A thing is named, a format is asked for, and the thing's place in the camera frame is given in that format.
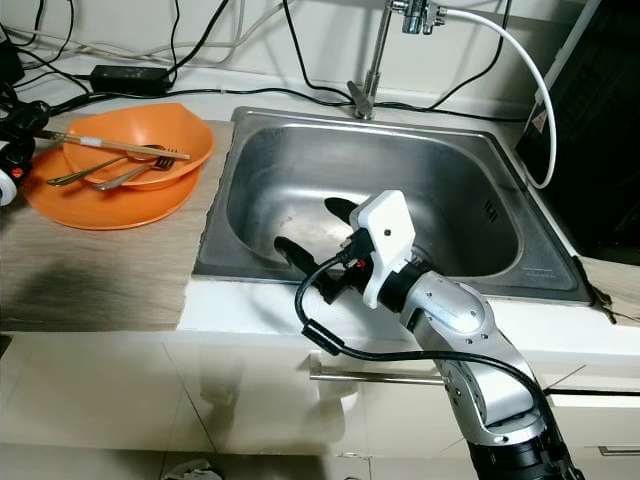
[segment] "fork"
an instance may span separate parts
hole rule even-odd
[[[102,191],[111,190],[113,188],[119,187],[124,182],[129,180],[131,177],[138,175],[139,173],[142,173],[145,170],[149,170],[149,169],[162,170],[162,171],[170,170],[171,167],[173,167],[174,162],[175,162],[174,158],[160,157],[153,164],[143,165],[134,170],[131,170],[130,172],[125,173],[124,175],[120,175],[119,177],[112,178],[111,180],[107,180],[106,182],[94,183],[93,188],[95,188],[96,190],[102,190]]]

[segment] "wooden countertop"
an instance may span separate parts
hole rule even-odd
[[[77,114],[52,119],[64,131]],[[231,122],[207,122],[216,147],[176,212],[129,230],[87,231],[43,217],[19,196],[2,210],[3,331],[172,330],[180,320],[206,214],[231,144]],[[41,151],[51,144],[41,145]]]

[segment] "cabinet handle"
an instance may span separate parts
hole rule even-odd
[[[349,372],[326,368],[320,362],[320,354],[309,355],[309,380],[331,382],[402,383],[409,385],[444,385],[439,375],[411,375],[398,373]]]
[[[640,457],[640,448],[598,447],[603,457]]]

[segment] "faucet handle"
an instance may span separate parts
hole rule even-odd
[[[371,120],[373,118],[373,103],[371,100],[351,80],[347,82],[347,88],[353,98],[353,102],[356,104],[353,109],[353,115],[356,118]]]

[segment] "spoon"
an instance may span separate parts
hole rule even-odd
[[[144,145],[144,146],[164,150],[164,147],[162,145]],[[65,185],[69,185],[70,183],[73,183],[76,180],[80,180],[81,178],[86,177],[87,175],[95,172],[96,170],[100,170],[101,168],[104,168],[107,165],[111,165],[112,163],[115,163],[118,160],[122,160],[123,158],[127,158],[127,157],[131,158],[132,160],[137,160],[139,162],[148,162],[150,160],[155,160],[156,158],[158,158],[158,155],[152,155],[148,153],[125,152],[125,155],[120,155],[119,157],[112,158],[111,160],[107,160],[106,162],[96,165],[95,167],[87,168],[86,170],[81,170],[79,172],[72,173],[70,175],[64,175],[62,177],[50,178],[49,180],[47,180],[47,183],[55,187],[64,187]]]

